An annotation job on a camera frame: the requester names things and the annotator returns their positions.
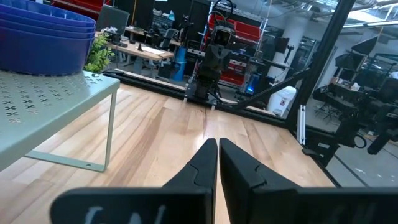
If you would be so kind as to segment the black diagonal frame brace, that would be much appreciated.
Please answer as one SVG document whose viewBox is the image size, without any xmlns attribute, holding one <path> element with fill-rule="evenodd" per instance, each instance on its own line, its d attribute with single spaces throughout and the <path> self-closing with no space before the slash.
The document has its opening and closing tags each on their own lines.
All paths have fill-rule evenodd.
<svg viewBox="0 0 398 224">
<path fill-rule="evenodd" d="M 280 82 L 266 90 L 263 90 L 260 93 L 254 95 L 244 101 L 241 101 L 241 102 L 233 104 L 233 105 L 229 105 L 229 108 L 231 108 L 233 110 L 241 110 L 243 108 L 246 108 L 247 106 L 251 105 L 252 103 L 259 101 L 266 96 L 274 94 L 274 93 L 278 92 L 279 90 L 282 90 L 283 88 L 293 84 L 294 82 L 297 82 L 299 80 L 306 78 L 307 76 L 309 76 L 310 71 L 311 71 L 310 68 L 306 68 L 305 70 L 302 70 L 301 72 L 296 73 L 295 75 L 284 80 L 283 82 Z"/>
</svg>

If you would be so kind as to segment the pale green perforated metal shelf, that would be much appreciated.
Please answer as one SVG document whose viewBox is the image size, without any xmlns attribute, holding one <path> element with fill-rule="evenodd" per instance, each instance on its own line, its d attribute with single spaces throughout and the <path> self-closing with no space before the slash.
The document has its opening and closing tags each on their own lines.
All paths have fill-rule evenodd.
<svg viewBox="0 0 398 224">
<path fill-rule="evenodd" d="M 118 79 L 87 71 L 65 76 L 0 71 L 0 172 L 22 157 L 104 172 L 119 87 Z M 111 102 L 103 164 L 35 150 L 106 97 Z"/>
</svg>

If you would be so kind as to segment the black frame rail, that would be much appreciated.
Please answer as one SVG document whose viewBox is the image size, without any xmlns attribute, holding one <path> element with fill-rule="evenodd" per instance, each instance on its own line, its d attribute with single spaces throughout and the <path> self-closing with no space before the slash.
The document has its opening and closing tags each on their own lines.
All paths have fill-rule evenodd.
<svg viewBox="0 0 398 224">
<path fill-rule="evenodd" d="M 253 106 L 247 106 L 241 110 L 234 110 L 227 105 L 217 105 L 214 103 L 205 103 L 203 101 L 199 101 L 196 99 L 189 99 L 185 94 L 185 87 L 175 85 L 172 83 L 164 82 L 162 80 L 156 80 L 153 78 L 149 78 L 143 75 L 126 72 L 120 69 L 110 69 L 103 72 L 103 75 L 106 75 L 111 78 L 116 78 L 121 81 L 121 83 L 134 86 L 138 88 L 142 88 L 144 90 L 153 91 L 156 93 L 163 94 L 165 96 L 171 96 L 173 98 L 179 100 L 188 100 L 191 103 L 195 103 L 205 107 L 212 107 L 216 110 L 224 111 L 227 113 L 235 114 L 238 116 L 242 116 L 244 118 L 253 119 L 256 121 L 260 121 L 262 123 L 271 124 L 273 126 L 278 126 L 280 128 L 286 128 L 285 120 L 277 117 L 273 113 L 256 108 Z"/>
</svg>

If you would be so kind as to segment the white metal bracket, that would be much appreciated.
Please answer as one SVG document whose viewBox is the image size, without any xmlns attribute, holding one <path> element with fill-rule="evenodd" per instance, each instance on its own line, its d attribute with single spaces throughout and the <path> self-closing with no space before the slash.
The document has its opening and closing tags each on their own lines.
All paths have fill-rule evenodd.
<svg viewBox="0 0 398 224">
<path fill-rule="evenodd" d="M 300 105 L 297 113 L 297 141 L 305 145 L 306 142 L 306 106 Z"/>
</svg>

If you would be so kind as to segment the large red storage bin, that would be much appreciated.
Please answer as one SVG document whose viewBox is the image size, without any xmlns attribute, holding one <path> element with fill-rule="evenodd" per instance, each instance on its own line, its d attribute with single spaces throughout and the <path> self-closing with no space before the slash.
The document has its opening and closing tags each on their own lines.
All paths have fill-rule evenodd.
<svg viewBox="0 0 398 224">
<path fill-rule="evenodd" d="M 236 35 L 247 40 L 259 41 L 261 38 L 261 30 L 257 26 L 252 26 L 247 23 L 236 21 L 234 23 Z"/>
</svg>

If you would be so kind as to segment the wooden desk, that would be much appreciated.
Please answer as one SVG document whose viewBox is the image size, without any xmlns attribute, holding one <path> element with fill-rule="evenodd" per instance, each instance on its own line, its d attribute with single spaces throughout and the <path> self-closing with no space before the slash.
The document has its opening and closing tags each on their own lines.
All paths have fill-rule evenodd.
<svg viewBox="0 0 398 224">
<path fill-rule="evenodd" d="M 141 43 L 131 44 L 127 42 L 126 47 L 108 43 L 108 46 L 115 49 L 118 53 L 136 56 L 132 69 L 132 72 L 136 74 L 141 74 L 144 60 L 162 61 L 163 59 L 172 58 L 174 56 L 172 52 L 157 50 Z"/>
</svg>

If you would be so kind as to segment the green plant in white pot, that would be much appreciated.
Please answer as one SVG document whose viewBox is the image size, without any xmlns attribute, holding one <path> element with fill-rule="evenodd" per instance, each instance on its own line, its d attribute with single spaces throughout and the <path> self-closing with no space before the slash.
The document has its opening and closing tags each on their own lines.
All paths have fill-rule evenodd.
<svg viewBox="0 0 398 224">
<path fill-rule="evenodd" d="M 108 36 L 99 34 L 94 39 L 83 68 L 88 72 L 101 73 L 110 64 L 114 56 L 115 53 L 109 47 Z"/>
</svg>

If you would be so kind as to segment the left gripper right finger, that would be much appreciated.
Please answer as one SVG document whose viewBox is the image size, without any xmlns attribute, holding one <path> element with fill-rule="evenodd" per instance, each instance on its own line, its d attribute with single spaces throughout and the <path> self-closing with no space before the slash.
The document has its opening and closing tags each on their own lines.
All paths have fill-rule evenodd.
<svg viewBox="0 0 398 224">
<path fill-rule="evenodd" d="M 301 187 L 220 139 L 231 224 L 398 224 L 398 188 Z"/>
</svg>

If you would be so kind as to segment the metal storage rack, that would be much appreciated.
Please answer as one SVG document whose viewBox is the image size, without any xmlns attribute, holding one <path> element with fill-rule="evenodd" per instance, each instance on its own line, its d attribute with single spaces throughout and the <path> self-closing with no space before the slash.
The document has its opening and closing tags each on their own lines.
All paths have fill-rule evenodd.
<svg viewBox="0 0 398 224">
<path fill-rule="evenodd" d="M 232 57 L 231 57 L 231 60 L 229 63 L 229 67 L 245 68 L 244 83 L 241 86 L 238 86 L 238 85 L 223 81 L 221 78 L 219 80 L 220 85 L 231 87 L 231 88 L 234 88 L 239 91 L 246 91 L 246 86 L 248 85 L 248 81 L 251 78 L 251 72 L 250 72 L 251 66 L 249 64 L 249 61 L 251 59 L 253 59 L 255 54 L 259 51 L 259 48 L 261 46 L 262 36 L 263 36 L 265 28 L 266 28 L 267 19 L 263 19 L 260 16 L 256 16 L 252 13 L 244 12 L 242 10 L 236 9 L 231 0 L 213 1 L 210 5 L 209 13 L 212 10 L 218 11 L 218 12 L 222 13 L 222 15 L 229 17 L 228 22 L 232 23 L 233 25 L 236 21 L 239 21 L 239 22 L 250 24 L 252 26 L 257 26 L 261 30 L 261 38 L 259 39 L 259 41 L 255 42 L 252 40 L 247 40 L 242 37 L 238 37 L 236 35 L 234 42 L 231 45 L 231 50 L 233 51 L 233 54 L 232 54 Z M 197 42 L 194 40 L 189 40 L 187 49 L 189 49 L 189 48 L 192 48 L 195 50 L 204 50 L 205 49 L 206 43 L 209 41 L 210 34 L 211 34 L 211 29 L 208 28 L 208 19 L 209 18 L 210 17 L 207 15 L 205 29 L 201 33 L 201 35 L 203 36 L 201 41 Z M 198 66 L 200 64 L 199 59 L 195 55 L 189 54 L 188 52 L 187 52 L 187 59 L 195 62 L 193 72 L 196 73 Z"/>
</svg>

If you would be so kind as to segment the black frame post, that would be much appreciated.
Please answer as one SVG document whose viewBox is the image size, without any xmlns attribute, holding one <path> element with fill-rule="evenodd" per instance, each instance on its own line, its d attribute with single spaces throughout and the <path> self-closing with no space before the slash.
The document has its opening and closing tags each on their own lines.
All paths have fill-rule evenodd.
<svg viewBox="0 0 398 224">
<path fill-rule="evenodd" d="M 317 83 L 321 72 L 328 60 L 331 51 L 336 44 L 338 36 L 348 18 L 348 14 L 352 10 L 356 0 L 339 0 L 333 16 L 326 28 L 321 39 L 320 45 L 312 61 L 309 69 L 304 70 L 287 80 L 287 84 L 291 85 L 302 81 L 302 84 L 295 96 L 290 111 L 285 119 L 285 127 L 289 131 L 296 129 L 298 110 L 300 105 L 305 105 L 312 94 L 315 84 Z"/>
</svg>

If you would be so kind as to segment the black monitor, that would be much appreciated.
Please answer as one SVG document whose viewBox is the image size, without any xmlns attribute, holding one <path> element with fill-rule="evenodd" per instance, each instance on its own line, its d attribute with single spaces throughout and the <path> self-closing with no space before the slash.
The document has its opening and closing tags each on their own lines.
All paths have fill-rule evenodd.
<svg viewBox="0 0 398 224">
<path fill-rule="evenodd" d="M 356 45 L 351 47 L 351 50 L 363 55 L 369 55 L 374 47 L 376 46 L 378 41 L 378 36 L 372 37 L 370 39 L 364 40 Z"/>
</svg>

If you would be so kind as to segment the blue barrel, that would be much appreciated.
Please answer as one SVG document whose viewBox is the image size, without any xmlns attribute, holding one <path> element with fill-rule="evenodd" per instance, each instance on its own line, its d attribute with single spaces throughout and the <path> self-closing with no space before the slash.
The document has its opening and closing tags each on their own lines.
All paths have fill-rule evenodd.
<svg viewBox="0 0 398 224">
<path fill-rule="evenodd" d="M 175 66 L 176 66 L 176 71 L 175 74 L 172 76 L 173 80 L 176 81 L 182 81 L 183 76 L 184 76 L 184 71 L 185 71 L 185 65 L 186 65 L 186 53 L 187 49 L 185 47 L 179 47 L 177 50 L 177 54 L 175 56 Z"/>
</svg>

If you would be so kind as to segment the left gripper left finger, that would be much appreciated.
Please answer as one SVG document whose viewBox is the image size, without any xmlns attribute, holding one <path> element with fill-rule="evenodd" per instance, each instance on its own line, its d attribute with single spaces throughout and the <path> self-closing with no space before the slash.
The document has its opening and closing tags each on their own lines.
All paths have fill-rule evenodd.
<svg viewBox="0 0 398 224">
<path fill-rule="evenodd" d="M 213 224 L 218 146 L 207 139 L 161 187 L 81 187 L 51 205 L 52 224 Z"/>
</svg>

